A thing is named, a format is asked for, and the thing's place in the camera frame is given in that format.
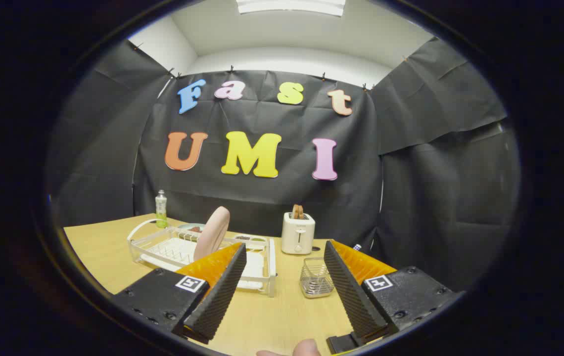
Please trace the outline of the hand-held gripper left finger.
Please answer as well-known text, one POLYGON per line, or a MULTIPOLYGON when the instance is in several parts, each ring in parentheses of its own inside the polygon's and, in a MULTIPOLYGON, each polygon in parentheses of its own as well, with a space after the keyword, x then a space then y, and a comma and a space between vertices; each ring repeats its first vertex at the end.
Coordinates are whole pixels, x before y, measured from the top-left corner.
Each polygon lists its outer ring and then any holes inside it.
POLYGON ((246 262, 246 245, 235 243, 176 272, 156 268, 115 294, 112 302, 162 333, 209 343, 246 262))

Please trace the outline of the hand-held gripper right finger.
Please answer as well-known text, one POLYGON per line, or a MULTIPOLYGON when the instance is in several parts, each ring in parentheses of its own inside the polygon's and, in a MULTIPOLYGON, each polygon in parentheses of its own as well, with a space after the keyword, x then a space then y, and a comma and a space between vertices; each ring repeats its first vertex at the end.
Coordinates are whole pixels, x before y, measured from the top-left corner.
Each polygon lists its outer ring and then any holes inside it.
POLYGON ((327 338, 334 355, 400 333, 463 295, 418 267, 397 270, 334 240, 325 245, 324 261, 353 328, 327 338))

